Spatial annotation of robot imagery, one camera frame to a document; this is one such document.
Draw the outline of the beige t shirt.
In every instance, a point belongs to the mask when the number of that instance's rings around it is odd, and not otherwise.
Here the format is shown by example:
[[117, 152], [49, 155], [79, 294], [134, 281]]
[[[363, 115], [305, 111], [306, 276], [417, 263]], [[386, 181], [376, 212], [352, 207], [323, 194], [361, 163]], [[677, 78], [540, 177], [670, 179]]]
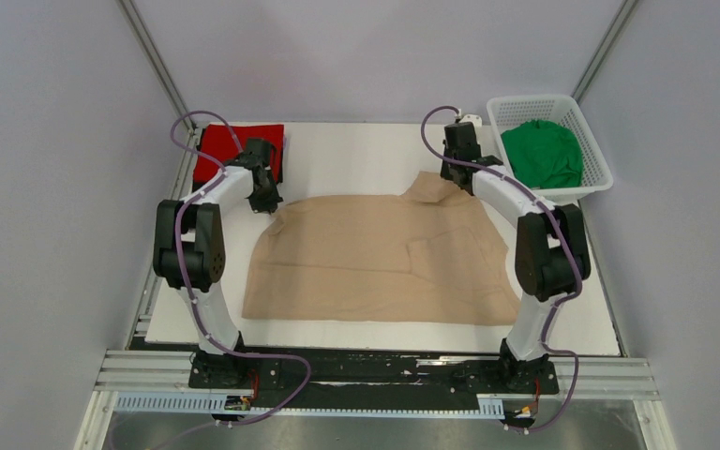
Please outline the beige t shirt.
[[400, 195], [279, 209], [260, 235], [242, 314], [254, 320], [512, 324], [508, 247], [483, 204], [434, 172]]

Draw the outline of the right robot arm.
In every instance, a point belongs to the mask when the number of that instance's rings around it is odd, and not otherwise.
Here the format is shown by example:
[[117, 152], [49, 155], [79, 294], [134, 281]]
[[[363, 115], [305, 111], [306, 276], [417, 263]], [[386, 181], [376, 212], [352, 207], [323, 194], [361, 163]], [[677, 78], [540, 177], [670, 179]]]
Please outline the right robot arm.
[[522, 290], [515, 324], [479, 387], [530, 394], [553, 366], [547, 340], [558, 307], [578, 296], [590, 255], [578, 207], [557, 205], [519, 182], [494, 156], [483, 156], [470, 122], [445, 126], [441, 176], [491, 205], [516, 229], [514, 271]]

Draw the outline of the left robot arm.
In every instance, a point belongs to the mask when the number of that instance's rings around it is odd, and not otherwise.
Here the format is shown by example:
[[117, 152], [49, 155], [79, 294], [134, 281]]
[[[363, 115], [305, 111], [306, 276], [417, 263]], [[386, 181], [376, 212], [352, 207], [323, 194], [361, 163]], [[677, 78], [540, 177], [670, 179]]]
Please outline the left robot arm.
[[189, 386], [234, 389], [244, 385], [249, 361], [221, 288], [227, 266], [222, 213], [248, 203], [275, 212], [282, 199], [273, 175], [278, 154], [270, 142], [250, 138], [243, 151], [218, 164], [216, 174], [181, 200], [157, 206], [153, 270], [185, 301], [198, 334]]

